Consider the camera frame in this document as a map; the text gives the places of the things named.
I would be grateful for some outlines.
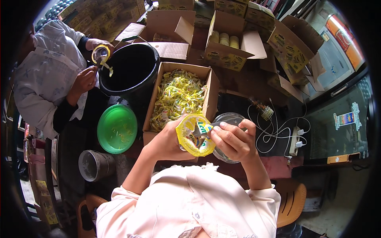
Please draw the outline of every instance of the power strip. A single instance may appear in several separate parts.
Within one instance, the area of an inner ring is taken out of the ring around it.
[[[294,127],[294,130],[292,131],[293,137],[291,137],[291,144],[290,144],[290,155],[291,156],[297,156],[299,148],[296,147],[296,143],[299,142],[300,137],[298,136],[298,131],[300,128],[298,126]]]

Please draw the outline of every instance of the white cable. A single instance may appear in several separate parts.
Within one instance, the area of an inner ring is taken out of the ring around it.
[[[268,127],[267,127],[266,129],[263,130],[263,129],[261,128],[261,126],[259,125],[259,121],[258,121],[258,118],[259,118],[258,116],[259,116],[259,114],[258,114],[258,115],[257,115],[257,124],[256,124],[256,125],[257,125],[257,127],[262,131],[258,138],[260,138],[260,137],[262,136],[263,133],[266,133],[266,135],[264,135],[264,136],[262,137],[262,140],[263,140],[264,143],[268,143],[268,142],[270,141],[271,137],[275,137],[275,141],[274,141],[272,147],[271,147],[268,151],[266,151],[266,152],[262,152],[262,151],[258,148],[258,140],[256,140],[256,142],[255,142],[255,147],[257,148],[258,152],[261,152],[261,153],[268,153],[268,152],[270,152],[270,151],[274,148],[274,146],[275,146],[275,144],[276,144],[278,138],[279,138],[279,139],[282,139],[282,138],[288,138],[287,146],[286,146],[285,152],[284,152],[284,154],[283,154],[285,157],[288,157],[288,156],[286,156],[286,152],[287,152],[287,148],[288,148],[288,145],[289,145],[289,143],[290,143],[290,138],[291,138],[291,137],[301,137],[301,138],[303,138],[303,139],[306,141],[306,143],[305,143],[305,144],[302,144],[302,146],[304,146],[304,145],[307,144],[307,140],[306,140],[304,137],[302,137],[302,136],[292,136],[292,135],[291,135],[291,129],[290,129],[289,127],[286,127],[286,128],[284,128],[284,129],[282,129],[281,131],[279,131],[279,130],[280,130],[280,129],[281,129],[281,128],[288,122],[288,121],[290,121],[290,120],[292,120],[292,119],[297,119],[297,121],[296,121],[296,126],[297,126],[297,125],[298,125],[298,121],[299,121],[299,119],[301,118],[301,119],[304,119],[304,120],[306,120],[306,121],[308,122],[308,124],[309,124],[309,128],[308,128],[308,130],[307,130],[305,133],[309,132],[310,129],[311,129],[311,124],[310,124],[310,122],[309,122],[306,118],[304,118],[304,116],[307,114],[307,105],[306,105],[306,111],[305,111],[303,117],[294,117],[294,118],[290,118],[290,119],[288,119],[286,122],[284,122],[283,125],[282,125],[281,127],[278,127],[278,118],[277,118],[277,114],[276,114],[276,111],[275,111],[275,107],[274,107],[274,105],[273,105],[273,103],[272,103],[271,100],[270,100],[270,102],[271,102],[271,105],[272,105],[272,107],[273,107],[273,109],[274,109],[275,120],[276,120],[276,123],[277,123],[277,130],[276,130],[276,132],[274,133],[274,125],[273,125],[273,123],[272,123],[271,118],[270,118],[270,125],[268,125]],[[251,107],[251,105],[247,108],[247,115],[249,116],[249,119],[250,119],[251,121],[253,121],[253,120],[251,119],[251,117],[250,117],[250,114],[249,114],[249,109],[250,109],[250,107]],[[268,132],[266,131],[270,126],[272,126],[272,132],[271,132],[271,134],[268,133]],[[284,130],[286,130],[286,129],[289,130],[289,136],[279,137],[278,135],[279,135],[280,133],[282,133],[282,132],[283,132]]]

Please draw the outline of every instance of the white shirt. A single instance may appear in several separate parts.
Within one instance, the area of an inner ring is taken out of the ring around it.
[[[23,119],[54,139],[53,116],[73,86],[77,74],[86,69],[86,60],[77,48],[84,36],[60,20],[46,23],[34,35],[32,51],[16,69],[14,100]],[[96,86],[99,87],[98,75]],[[82,119],[87,92],[70,120]]]
[[[97,237],[275,237],[280,195],[272,188],[245,191],[217,166],[172,166],[137,195],[115,188],[97,213]]]

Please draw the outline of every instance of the gray bucket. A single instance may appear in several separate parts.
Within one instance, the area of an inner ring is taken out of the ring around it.
[[[95,182],[115,172],[115,160],[111,154],[84,150],[79,156],[78,168],[82,177],[89,182]]]

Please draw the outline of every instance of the woman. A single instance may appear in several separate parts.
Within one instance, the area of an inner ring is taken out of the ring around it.
[[[96,210],[97,237],[275,237],[280,195],[255,148],[255,124],[247,119],[239,124],[246,131],[221,123],[209,136],[241,162],[250,190],[210,163],[172,166],[151,177],[158,160],[192,159],[177,142],[175,127],[182,118],[168,122],[143,148],[111,201]]]
[[[107,41],[89,39],[60,20],[29,32],[19,53],[14,100],[23,119],[53,139],[65,125],[96,126],[107,97],[97,88],[96,66],[87,66],[83,53]]]

